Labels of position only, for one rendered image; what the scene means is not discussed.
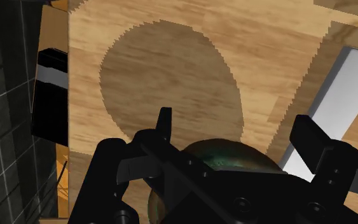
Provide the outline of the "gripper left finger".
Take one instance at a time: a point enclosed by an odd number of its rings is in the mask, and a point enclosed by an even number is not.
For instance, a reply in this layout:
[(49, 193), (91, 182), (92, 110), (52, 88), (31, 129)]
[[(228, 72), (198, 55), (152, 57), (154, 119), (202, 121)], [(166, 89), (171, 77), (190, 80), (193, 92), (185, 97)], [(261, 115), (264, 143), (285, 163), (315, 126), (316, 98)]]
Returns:
[(216, 213), (184, 182), (180, 166), (192, 164), (170, 144), (171, 108), (162, 107), (155, 129), (131, 143), (107, 138), (96, 147), (68, 224), (139, 224), (122, 200), (131, 180), (143, 179), (165, 206), (160, 224), (213, 224)]

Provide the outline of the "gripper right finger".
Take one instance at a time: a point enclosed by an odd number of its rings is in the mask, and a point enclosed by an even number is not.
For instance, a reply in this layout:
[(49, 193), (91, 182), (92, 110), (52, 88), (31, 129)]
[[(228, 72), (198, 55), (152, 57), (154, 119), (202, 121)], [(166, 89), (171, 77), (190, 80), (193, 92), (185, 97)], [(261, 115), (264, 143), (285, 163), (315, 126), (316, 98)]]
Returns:
[(311, 184), (338, 203), (358, 194), (358, 149), (330, 138), (308, 115), (297, 115), (291, 144), (314, 175)]

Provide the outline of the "white flat box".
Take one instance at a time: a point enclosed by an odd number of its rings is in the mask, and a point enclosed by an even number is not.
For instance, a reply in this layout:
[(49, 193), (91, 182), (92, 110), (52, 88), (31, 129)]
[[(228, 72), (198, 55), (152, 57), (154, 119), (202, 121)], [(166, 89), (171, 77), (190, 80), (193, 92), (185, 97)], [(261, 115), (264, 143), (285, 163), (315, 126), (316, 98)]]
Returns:
[(358, 48), (344, 46), (311, 105), (308, 115), (332, 139), (340, 140), (358, 115)]

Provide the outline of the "black cabinet with grey band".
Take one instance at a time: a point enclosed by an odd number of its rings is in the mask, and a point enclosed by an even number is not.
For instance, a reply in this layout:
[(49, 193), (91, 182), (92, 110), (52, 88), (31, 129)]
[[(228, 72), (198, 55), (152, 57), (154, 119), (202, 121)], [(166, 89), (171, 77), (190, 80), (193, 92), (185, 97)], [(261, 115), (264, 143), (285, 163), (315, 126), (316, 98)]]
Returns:
[(68, 145), (68, 56), (56, 48), (38, 52), (32, 134)]

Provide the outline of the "dark green round bowl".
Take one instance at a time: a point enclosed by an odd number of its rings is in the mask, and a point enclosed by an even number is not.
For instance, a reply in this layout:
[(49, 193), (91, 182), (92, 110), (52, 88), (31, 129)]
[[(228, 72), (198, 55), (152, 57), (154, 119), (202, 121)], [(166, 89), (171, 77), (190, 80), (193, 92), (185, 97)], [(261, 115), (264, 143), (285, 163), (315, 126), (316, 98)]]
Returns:
[[(199, 158), (214, 170), (233, 168), (281, 172), (282, 169), (268, 156), (241, 142), (227, 139), (206, 139), (191, 143), (183, 149)], [(148, 198), (149, 224), (160, 224), (166, 215), (165, 204), (159, 195), (151, 190)]]

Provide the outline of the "light wooden table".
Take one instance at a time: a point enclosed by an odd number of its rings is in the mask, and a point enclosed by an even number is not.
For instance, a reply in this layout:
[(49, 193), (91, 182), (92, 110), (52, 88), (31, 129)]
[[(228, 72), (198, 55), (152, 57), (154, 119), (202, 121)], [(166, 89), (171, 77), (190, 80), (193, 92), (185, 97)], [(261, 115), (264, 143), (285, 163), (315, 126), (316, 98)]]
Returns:
[(172, 144), (241, 141), (279, 161), (343, 46), (358, 0), (70, 0), (69, 202), (99, 141), (173, 110)]

